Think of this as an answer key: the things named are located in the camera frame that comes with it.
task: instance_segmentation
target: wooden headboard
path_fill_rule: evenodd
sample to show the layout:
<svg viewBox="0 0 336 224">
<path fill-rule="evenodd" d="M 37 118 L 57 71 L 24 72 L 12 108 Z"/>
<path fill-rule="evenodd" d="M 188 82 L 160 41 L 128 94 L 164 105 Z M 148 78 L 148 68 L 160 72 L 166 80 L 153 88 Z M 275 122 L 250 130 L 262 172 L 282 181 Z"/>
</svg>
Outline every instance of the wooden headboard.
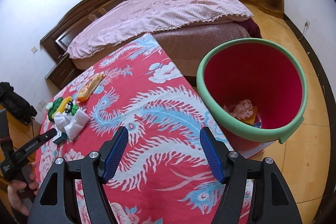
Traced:
<svg viewBox="0 0 336 224">
<path fill-rule="evenodd" d="M 58 63 L 71 41 L 97 18 L 125 0 L 83 0 L 71 8 L 40 44 Z"/>
</svg>

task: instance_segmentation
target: human hand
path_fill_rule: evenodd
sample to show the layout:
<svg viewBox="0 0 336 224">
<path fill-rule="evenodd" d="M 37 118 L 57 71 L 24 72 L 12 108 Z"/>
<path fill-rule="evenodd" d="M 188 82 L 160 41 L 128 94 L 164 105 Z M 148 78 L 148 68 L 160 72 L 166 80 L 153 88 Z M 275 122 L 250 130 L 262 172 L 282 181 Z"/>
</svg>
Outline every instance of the human hand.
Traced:
<svg viewBox="0 0 336 224">
<path fill-rule="evenodd" d="M 32 190 L 36 189 L 36 191 L 34 191 L 34 194 L 37 195 L 37 191 L 38 191 L 37 188 L 39 186 L 39 183 L 36 181 L 36 175 L 34 173 L 36 163 L 33 162 L 32 164 L 30 164 L 30 167 L 31 167 L 31 173 L 29 177 L 31 180 L 33 180 L 33 182 L 29 184 L 29 188 Z M 27 207 L 23 204 L 22 200 L 19 198 L 17 194 L 18 190 L 25 189 L 26 186 L 27 184 L 23 181 L 12 180 L 9 186 L 7 187 L 7 193 L 8 193 L 9 203 L 11 204 L 11 206 L 15 210 L 22 213 L 23 215 L 29 216 L 29 211 Z"/>
</svg>

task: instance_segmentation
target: nightstand drawer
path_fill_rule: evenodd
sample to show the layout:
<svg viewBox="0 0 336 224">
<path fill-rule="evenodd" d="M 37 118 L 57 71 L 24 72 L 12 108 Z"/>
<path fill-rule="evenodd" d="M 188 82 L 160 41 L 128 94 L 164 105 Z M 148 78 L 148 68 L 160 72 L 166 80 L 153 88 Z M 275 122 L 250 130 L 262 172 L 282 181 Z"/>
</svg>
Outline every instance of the nightstand drawer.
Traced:
<svg viewBox="0 0 336 224">
<path fill-rule="evenodd" d="M 46 76 L 46 79 L 53 82 L 61 90 L 81 73 L 82 70 L 75 66 L 69 58 L 69 55 L 66 55 L 56 66 L 52 68 Z"/>
</svg>

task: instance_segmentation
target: white wall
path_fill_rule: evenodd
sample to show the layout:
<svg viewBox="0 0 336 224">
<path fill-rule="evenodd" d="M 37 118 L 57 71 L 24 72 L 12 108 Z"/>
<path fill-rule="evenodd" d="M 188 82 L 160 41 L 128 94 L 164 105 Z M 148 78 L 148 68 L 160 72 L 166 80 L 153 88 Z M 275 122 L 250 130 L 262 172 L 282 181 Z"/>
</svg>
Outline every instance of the white wall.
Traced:
<svg viewBox="0 0 336 224">
<path fill-rule="evenodd" d="M 334 0 L 285 0 L 285 14 L 301 30 L 312 46 L 336 96 L 336 3 Z"/>
<path fill-rule="evenodd" d="M 54 61 L 40 48 L 40 39 L 81 0 L 0 0 L 0 81 L 37 107 L 58 92 L 44 77 Z M 33 54 L 31 48 L 38 52 Z M 41 121 L 43 112 L 37 120 Z"/>
</svg>

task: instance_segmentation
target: pink checkered blanket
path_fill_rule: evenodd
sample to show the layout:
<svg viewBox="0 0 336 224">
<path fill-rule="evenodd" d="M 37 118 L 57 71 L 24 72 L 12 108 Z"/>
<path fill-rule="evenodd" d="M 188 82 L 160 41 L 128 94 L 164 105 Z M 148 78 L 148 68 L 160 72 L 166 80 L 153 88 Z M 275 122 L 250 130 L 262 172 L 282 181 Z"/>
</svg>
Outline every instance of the pink checkered blanket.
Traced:
<svg viewBox="0 0 336 224">
<path fill-rule="evenodd" d="M 253 14 L 238 0 L 128 0 L 85 28 L 69 45 L 72 59 L 91 57 L 146 32 L 244 21 Z"/>
</svg>

